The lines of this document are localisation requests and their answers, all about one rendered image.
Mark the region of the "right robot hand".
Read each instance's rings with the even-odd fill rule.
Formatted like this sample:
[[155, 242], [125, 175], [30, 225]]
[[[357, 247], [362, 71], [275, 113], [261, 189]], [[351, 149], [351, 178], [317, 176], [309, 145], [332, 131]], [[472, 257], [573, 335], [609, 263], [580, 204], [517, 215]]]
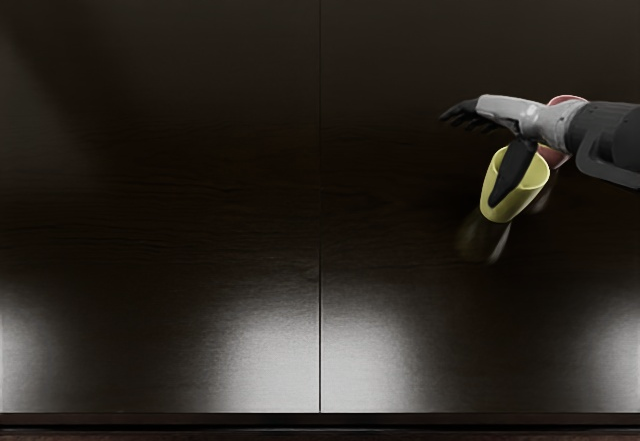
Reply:
[[569, 123], [587, 101], [573, 101], [548, 106], [523, 98], [485, 94], [464, 100], [439, 116], [453, 127], [466, 130], [480, 128], [487, 134], [505, 128], [514, 135], [499, 168], [496, 184], [489, 196], [489, 206], [495, 207], [523, 179], [538, 144], [545, 144], [566, 154], [565, 136]]

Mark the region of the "pink cup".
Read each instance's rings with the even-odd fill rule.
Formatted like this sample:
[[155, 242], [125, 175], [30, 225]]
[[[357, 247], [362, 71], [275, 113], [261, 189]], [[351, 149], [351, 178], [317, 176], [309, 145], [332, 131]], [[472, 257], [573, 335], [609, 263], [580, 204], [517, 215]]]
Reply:
[[[548, 101], [548, 106], [556, 106], [559, 104], [573, 102], [573, 101], [586, 101], [585, 98], [575, 95], [558, 95]], [[538, 154], [546, 161], [551, 171], [558, 170], [564, 163], [566, 163], [570, 158], [570, 154], [563, 153], [556, 149], [553, 149], [545, 144], [539, 143]]]

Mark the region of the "yellow cup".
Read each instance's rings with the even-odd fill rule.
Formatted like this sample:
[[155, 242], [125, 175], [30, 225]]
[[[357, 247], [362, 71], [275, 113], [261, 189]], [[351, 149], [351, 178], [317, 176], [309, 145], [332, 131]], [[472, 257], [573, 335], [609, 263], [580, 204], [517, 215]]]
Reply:
[[539, 194], [550, 177], [550, 168], [544, 158], [535, 153], [519, 184], [495, 207], [489, 206], [489, 196], [496, 184], [499, 168], [507, 147], [499, 149], [487, 169], [480, 197], [482, 215], [494, 223], [508, 223], [521, 213]]

